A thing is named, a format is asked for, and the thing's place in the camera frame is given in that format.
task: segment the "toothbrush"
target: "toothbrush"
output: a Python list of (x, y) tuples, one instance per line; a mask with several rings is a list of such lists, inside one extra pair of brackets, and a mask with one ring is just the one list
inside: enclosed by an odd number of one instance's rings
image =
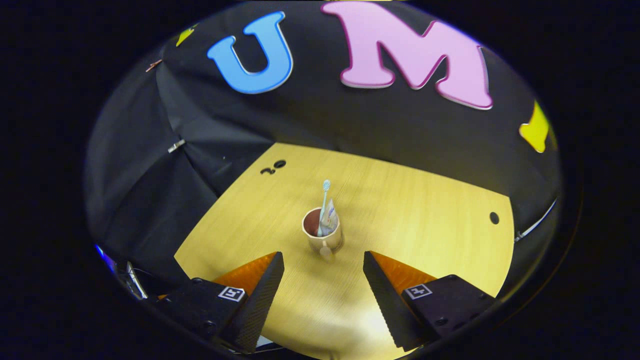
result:
[[(322, 221), (322, 216), (324, 215), (324, 207), (326, 206), (326, 192), (329, 191), (329, 186), (331, 186), (331, 181), (328, 179), (325, 180), (322, 184), (322, 188), (324, 190), (324, 200), (322, 201), (322, 209), (320, 209), (320, 221)], [(318, 232), (317, 237), (322, 237), (322, 230), (320, 230), (320, 221), (318, 221)]]

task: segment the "blue letter u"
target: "blue letter u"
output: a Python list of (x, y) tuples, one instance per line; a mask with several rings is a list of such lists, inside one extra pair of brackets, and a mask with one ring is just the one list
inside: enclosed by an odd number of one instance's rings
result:
[(245, 94), (259, 94), (282, 85), (293, 69), (293, 59), (287, 41), (278, 23), (284, 12), (265, 15), (244, 28), (245, 35), (255, 35), (267, 58), (267, 67), (260, 72), (248, 72), (240, 63), (234, 43), (236, 38), (226, 37), (215, 43), (207, 57), (216, 62), (229, 86)]

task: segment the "table surface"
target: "table surface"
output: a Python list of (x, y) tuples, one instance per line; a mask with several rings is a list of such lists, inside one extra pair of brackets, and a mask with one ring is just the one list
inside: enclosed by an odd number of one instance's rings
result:
[[(278, 160), (286, 166), (260, 173)], [(325, 179), (344, 237), (330, 264), (301, 228), (304, 214), (322, 205)], [(189, 277), (214, 279), (281, 251), (285, 271), (263, 336), (319, 359), (395, 359), (406, 353), (394, 345), (362, 271), (367, 250), (435, 277), (457, 274), (496, 296), (513, 253), (511, 203), (422, 170), (276, 143), (222, 194), (175, 259)]]

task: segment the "letter m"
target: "letter m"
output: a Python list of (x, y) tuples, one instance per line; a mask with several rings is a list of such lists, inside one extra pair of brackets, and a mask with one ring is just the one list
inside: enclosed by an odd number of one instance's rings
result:
[(340, 74), (345, 85), (390, 86), (396, 77), (382, 65), (380, 47), (384, 47), (412, 89), (422, 88), (446, 59), (447, 75), (436, 82), (438, 93), (472, 108), (492, 107), (481, 45), (458, 30), (433, 21), (420, 36), (382, 6), (368, 1), (330, 2), (322, 11), (336, 15), (346, 34), (351, 66)]

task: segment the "mug handle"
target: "mug handle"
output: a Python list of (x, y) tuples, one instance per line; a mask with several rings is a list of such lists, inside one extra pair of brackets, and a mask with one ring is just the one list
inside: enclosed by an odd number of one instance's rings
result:
[(331, 262), (333, 261), (333, 252), (329, 249), (329, 246), (326, 244), (326, 240), (322, 241), (322, 248), (320, 248), (320, 255), (324, 258), (325, 261)]

